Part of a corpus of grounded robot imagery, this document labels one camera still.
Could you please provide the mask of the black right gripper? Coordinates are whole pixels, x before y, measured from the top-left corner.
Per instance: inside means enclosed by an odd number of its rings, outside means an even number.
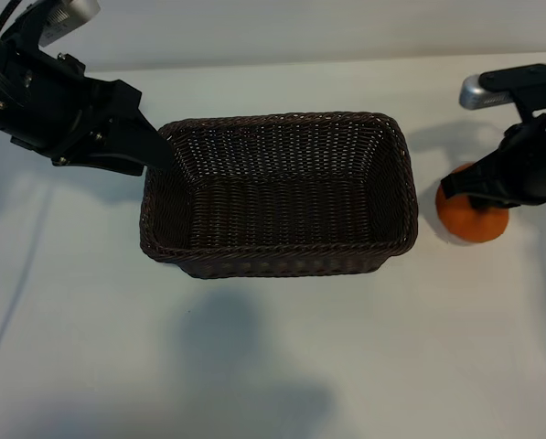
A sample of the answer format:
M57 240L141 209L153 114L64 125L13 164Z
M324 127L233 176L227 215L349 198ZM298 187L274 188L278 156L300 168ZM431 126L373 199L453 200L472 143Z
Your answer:
M474 210L488 209L488 199L519 205L546 203L546 113L505 132L498 153L490 153L441 180L447 198L468 195Z

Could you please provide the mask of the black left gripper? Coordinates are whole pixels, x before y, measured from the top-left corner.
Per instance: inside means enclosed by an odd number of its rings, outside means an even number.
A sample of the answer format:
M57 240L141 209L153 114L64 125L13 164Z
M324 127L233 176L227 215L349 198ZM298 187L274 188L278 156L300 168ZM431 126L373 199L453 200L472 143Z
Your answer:
M88 78L74 58L20 54L0 42L0 131L55 166L140 177L169 169L168 141L138 118L141 93L121 80Z

